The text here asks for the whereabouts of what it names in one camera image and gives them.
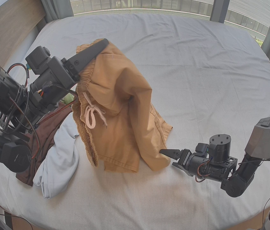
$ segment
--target wooden headboard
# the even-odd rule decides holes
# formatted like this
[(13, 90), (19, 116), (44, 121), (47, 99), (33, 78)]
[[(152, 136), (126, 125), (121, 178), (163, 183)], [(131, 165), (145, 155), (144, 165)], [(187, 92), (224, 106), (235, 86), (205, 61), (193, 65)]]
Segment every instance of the wooden headboard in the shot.
[(8, 0), (0, 6), (0, 66), (45, 16), (40, 0)]

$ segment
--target grass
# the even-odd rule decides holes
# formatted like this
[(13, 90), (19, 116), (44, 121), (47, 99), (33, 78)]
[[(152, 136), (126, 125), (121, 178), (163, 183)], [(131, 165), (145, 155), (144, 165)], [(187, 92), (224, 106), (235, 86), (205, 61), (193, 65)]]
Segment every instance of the grass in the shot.
[(263, 44), (263, 41), (262, 40), (255, 39), (255, 41), (259, 44), (260, 47), (262, 46), (262, 44)]

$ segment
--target building exterior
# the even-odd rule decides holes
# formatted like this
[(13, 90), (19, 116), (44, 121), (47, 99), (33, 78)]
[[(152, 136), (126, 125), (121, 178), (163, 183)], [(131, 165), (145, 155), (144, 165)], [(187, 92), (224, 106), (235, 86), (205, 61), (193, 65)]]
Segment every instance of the building exterior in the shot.
[[(169, 13), (210, 19), (214, 0), (70, 0), (75, 15), (94, 13)], [(264, 40), (270, 26), (270, 0), (230, 0), (225, 24)]]

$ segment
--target pink drawstring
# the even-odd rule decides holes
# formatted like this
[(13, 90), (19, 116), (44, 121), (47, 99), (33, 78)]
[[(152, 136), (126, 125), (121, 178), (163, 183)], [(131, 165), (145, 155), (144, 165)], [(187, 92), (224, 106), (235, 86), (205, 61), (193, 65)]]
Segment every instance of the pink drawstring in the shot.
[[(89, 105), (87, 105), (85, 107), (85, 111), (84, 111), (84, 116), (85, 116), (85, 121), (86, 121), (87, 127), (90, 128), (90, 129), (95, 128), (96, 120), (95, 120), (94, 111), (96, 111), (99, 114), (99, 116), (101, 117), (101, 119), (103, 120), (103, 122), (105, 123), (106, 128), (107, 128), (106, 119), (105, 119), (105, 117), (103, 115), (103, 114), (105, 114), (105, 111), (101, 110), (97, 105), (92, 105), (90, 99), (88, 98), (88, 95), (86, 94), (86, 92), (83, 92), (83, 95), (84, 95), (86, 101), (89, 104)], [(91, 116), (91, 124), (89, 123), (89, 114)]]

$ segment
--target bed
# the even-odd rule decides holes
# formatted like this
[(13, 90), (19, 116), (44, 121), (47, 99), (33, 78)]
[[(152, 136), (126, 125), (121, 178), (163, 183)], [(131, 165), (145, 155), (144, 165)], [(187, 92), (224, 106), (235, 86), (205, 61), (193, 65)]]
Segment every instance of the bed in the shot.
[[(241, 161), (254, 125), (270, 116), (270, 61), (247, 31), (217, 22), (149, 13), (69, 17), (47, 24), (27, 54), (42, 45), (69, 58), (97, 38), (121, 49), (152, 86), (152, 103), (173, 126), (170, 149), (194, 151), (226, 133)], [(14, 77), (23, 82), (25, 73)], [(231, 198), (219, 183), (196, 183), (172, 165), (153, 172), (140, 161), (136, 174), (105, 172), (102, 163), (91, 166), (79, 137), (76, 147), (78, 168), (51, 199), (0, 164), (0, 206), (46, 229), (225, 229), (261, 212), (270, 197), (270, 162)]]

